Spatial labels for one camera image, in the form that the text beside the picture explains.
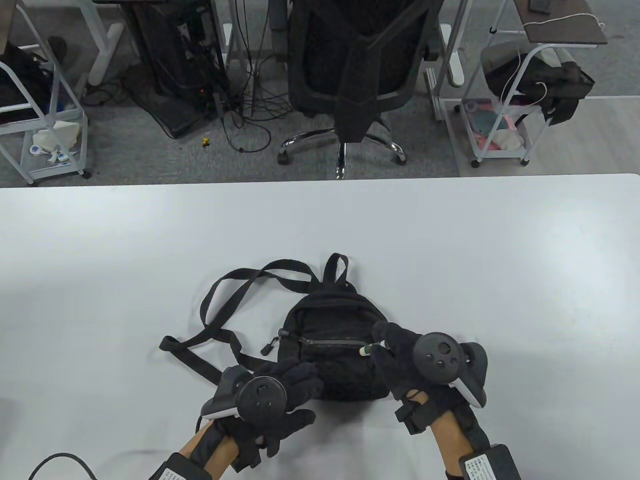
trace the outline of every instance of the office chair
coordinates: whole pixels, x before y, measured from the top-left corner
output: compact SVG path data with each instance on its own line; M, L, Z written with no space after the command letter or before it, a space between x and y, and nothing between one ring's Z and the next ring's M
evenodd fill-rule
M348 143L373 140L406 164L402 147L367 131L381 114L406 104L420 61L437 36L444 0L294 0L289 23L289 102L306 115L333 115L334 126L304 132L282 143L287 149L326 134L338 137L336 178L343 179Z

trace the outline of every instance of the vr controller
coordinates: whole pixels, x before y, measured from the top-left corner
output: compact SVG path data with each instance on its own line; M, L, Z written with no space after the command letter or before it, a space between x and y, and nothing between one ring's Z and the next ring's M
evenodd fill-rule
M287 411L287 392L275 378L253 377L241 365L222 372L213 398L200 410L205 420L240 417L250 425L261 427L280 420Z
M486 352L475 342L458 343L446 333L421 336L413 347L413 362L427 380L457 388L469 405L484 408Z

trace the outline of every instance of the forearm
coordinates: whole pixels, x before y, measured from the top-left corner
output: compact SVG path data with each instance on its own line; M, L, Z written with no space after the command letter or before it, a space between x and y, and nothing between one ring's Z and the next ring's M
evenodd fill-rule
M193 449L198 445L202 435L213 425L213 421L209 422L180 450L180 454L186 458L191 457ZM226 436L219 444L218 448L213 452L211 458L205 465L204 469L211 475L212 480L219 480L227 467L238 456L238 446L236 441L230 436Z
M425 403L429 397L424 392L412 390L407 393L411 400ZM447 412L431 424L431 431L436 439L445 469L449 475L461 477L460 457L473 453L471 444L462 433L460 425L452 412Z

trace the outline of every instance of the glove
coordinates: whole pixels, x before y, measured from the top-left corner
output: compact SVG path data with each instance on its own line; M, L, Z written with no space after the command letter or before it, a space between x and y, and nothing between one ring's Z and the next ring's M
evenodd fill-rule
M372 336L376 342L385 341L386 348L379 345L372 348L371 360L396 400L403 399L409 390L425 392L440 415L468 404L458 389L430 382L420 374L413 362L413 346L420 335L398 324L380 321L373 326Z
M287 392L287 412L281 419L275 419L268 426L258 428L238 417L225 417L214 421L210 430L231 436L238 445L239 455L232 467L239 472L247 466L255 468L260 463L258 449L266 449L267 457L273 457L280 450L280 441L311 425L316 420L312 410L295 410L312 398L317 397L324 387L318 378L314 364L300 363L297 359L287 359L277 364L267 364L255 371L253 377L269 376L278 380ZM191 455L196 463L204 465L206 458L213 454L207 447L206 439L200 442Z

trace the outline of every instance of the backpack zipper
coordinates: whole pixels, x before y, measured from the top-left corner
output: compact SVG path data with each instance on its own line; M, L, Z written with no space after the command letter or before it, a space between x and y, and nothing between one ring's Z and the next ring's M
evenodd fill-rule
M367 344L366 342L362 342L360 340L348 340L348 339L346 340L310 340L304 337L300 337L295 333L288 332L287 330L284 330L281 328L278 330L278 336L273 337L271 339L271 342L267 343L262 348L262 350L260 350L261 355L263 356L269 355L270 352L273 350L275 344L279 342L280 339L282 339L283 337L288 337L304 345L317 345L317 346L336 346L337 345L337 346L353 346L353 347L360 348L360 347L364 347Z

